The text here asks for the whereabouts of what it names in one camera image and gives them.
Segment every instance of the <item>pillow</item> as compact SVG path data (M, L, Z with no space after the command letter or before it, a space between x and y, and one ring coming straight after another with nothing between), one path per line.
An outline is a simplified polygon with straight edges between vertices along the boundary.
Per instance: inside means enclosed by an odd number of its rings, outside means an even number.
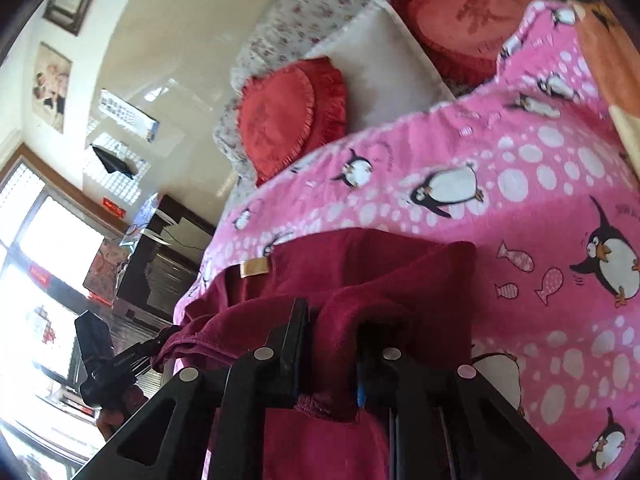
M394 0L443 77L478 85L532 0Z
M348 132L428 110L453 95L386 0L372 0L342 30L305 57L328 56L342 73L349 99Z
M257 185L344 136L346 90L327 57L291 63L242 90L238 130Z

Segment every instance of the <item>penguin print blanket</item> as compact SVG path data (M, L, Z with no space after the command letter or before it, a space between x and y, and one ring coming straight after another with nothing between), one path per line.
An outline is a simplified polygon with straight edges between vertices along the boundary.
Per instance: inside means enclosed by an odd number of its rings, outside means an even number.
M221 270L307 234L469 240L472 364L579 478L615 478L640 441L640 193L577 19L532 2L491 82L262 186L221 220L176 322Z

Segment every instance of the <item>red label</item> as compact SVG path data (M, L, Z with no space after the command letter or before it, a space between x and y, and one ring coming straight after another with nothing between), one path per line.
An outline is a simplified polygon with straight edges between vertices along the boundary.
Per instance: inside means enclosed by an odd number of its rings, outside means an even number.
M104 197L102 199L102 205L109 210L109 212L111 214L113 214L114 216L117 216L118 218L124 218L124 215L127 214L126 211L124 211L123 208L121 208L119 205L114 204L111 200L109 200L107 197Z
M51 283L51 273L44 267L41 267L36 263L32 263L29 266L29 275L31 276L31 279L34 282L39 283L42 288L49 288L49 283Z

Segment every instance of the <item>burgundy garment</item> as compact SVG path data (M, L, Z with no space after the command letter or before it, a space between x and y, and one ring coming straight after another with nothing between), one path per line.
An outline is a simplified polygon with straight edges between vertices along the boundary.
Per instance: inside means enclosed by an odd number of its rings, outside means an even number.
M426 365L468 362L475 256L468 242L359 228L297 238L274 247L269 274L241 280L232 267L217 276L186 308L188 324L157 362L232 364L287 322L295 297L306 298L312 344L304 370L313 394L301 396L297 411L268 410L264 477L382 480L388 442L377 422L357 410L352 387L357 327L387 325L387 343Z

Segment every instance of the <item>bed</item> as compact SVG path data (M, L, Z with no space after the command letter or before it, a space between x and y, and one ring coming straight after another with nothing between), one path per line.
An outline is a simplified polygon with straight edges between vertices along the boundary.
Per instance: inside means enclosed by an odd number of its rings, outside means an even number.
M241 50L232 86L325 52L345 22L383 2L280 0ZM258 189L231 101L214 138L238 184L174 321L190 320L223 269L294 238L363 227L469 240L482 305L474 366L579 478L615 478L640 431L640 191L585 59L582 12L533 1L491 81L447 82L427 110L354 129Z

